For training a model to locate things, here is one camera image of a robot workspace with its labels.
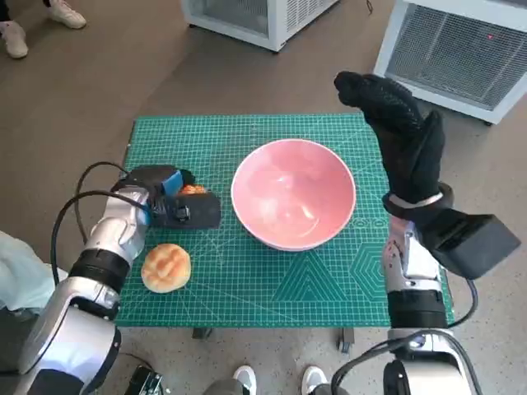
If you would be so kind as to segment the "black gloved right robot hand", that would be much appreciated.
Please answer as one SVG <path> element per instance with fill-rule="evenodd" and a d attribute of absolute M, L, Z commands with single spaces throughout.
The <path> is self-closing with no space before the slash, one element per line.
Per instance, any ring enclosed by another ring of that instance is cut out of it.
<path fill-rule="evenodd" d="M 412 92 L 386 77 L 343 71 L 333 83 L 341 103 L 358 108 L 373 129 L 389 192 L 411 204 L 439 194 L 441 115 L 432 110 L 423 116 Z"/>

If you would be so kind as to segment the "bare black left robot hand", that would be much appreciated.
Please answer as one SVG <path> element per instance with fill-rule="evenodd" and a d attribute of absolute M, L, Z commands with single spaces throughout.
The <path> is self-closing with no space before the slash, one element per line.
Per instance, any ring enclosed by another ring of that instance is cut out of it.
<path fill-rule="evenodd" d="M 205 194 L 207 189 L 195 183 L 190 170 L 173 165 L 141 165 L 119 181 L 117 189 L 135 186 L 146 189 L 151 197 Z"/>

